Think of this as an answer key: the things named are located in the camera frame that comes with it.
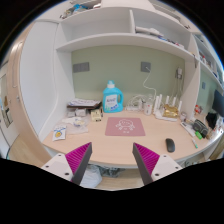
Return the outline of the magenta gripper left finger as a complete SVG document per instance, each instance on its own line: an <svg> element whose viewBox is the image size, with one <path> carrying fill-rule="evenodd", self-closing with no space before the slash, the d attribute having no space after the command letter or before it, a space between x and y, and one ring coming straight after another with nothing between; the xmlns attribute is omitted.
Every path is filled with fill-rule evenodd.
<svg viewBox="0 0 224 224"><path fill-rule="evenodd" d="M92 154L92 143L84 144L67 154L58 153L42 169L79 185Z"/></svg>

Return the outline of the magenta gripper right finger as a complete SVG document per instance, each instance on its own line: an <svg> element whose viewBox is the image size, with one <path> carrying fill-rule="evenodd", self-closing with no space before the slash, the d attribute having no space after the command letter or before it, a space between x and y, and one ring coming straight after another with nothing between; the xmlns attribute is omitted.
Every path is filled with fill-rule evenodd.
<svg viewBox="0 0 224 224"><path fill-rule="evenodd" d="M182 169L169 155L159 155L137 143L133 144L132 153L144 185L148 185Z"/></svg>

